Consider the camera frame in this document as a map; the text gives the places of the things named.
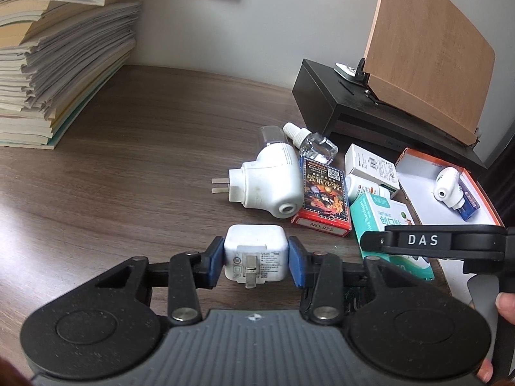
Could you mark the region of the right hand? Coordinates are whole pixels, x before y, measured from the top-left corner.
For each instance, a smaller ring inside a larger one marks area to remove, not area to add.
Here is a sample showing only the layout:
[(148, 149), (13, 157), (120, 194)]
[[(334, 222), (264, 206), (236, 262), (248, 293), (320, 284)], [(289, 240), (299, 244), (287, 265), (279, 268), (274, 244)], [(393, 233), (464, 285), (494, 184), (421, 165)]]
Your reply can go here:
[[(515, 295), (511, 293), (499, 293), (495, 301), (499, 315), (512, 325), (515, 324)], [(494, 370), (489, 360), (483, 360), (477, 377), (487, 383), (493, 376)]]

